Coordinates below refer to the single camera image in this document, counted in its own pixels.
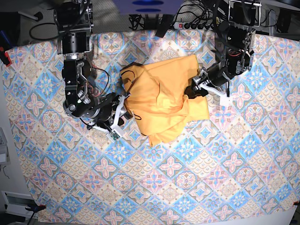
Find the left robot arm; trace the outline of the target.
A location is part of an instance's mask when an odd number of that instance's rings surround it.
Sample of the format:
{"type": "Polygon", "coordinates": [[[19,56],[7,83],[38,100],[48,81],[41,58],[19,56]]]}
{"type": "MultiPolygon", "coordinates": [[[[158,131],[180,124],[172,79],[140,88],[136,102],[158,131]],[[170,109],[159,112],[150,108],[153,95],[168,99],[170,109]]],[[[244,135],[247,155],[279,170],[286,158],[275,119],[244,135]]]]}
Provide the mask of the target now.
{"type": "Polygon", "coordinates": [[[229,98],[230,81],[250,71],[253,65],[255,32],[261,23],[261,3],[257,0],[230,0],[226,19],[218,23],[220,4],[216,0],[212,8],[215,47],[220,61],[209,68],[201,68],[191,79],[191,84],[185,89],[189,99],[205,97],[209,92],[229,98]]]}

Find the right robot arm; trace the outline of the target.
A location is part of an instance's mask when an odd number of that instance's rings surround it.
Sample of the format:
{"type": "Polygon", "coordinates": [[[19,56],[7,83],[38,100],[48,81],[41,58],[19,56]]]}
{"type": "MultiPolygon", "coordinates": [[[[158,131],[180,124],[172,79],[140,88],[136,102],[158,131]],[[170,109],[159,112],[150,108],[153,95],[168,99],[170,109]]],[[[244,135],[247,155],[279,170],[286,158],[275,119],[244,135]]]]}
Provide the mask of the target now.
{"type": "Polygon", "coordinates": [[[112,131],[113,123],[121,126],[132,115],[121,96],[104,94],[91,84],[94,67],[86,58],[92,50],[93,9],[90,0],[64,2],[53,13],[58,29],[57,53],[64,57],[62,78],[65,82],[65,113],[86,122],[87,129],[100,127],[112,131]]]}

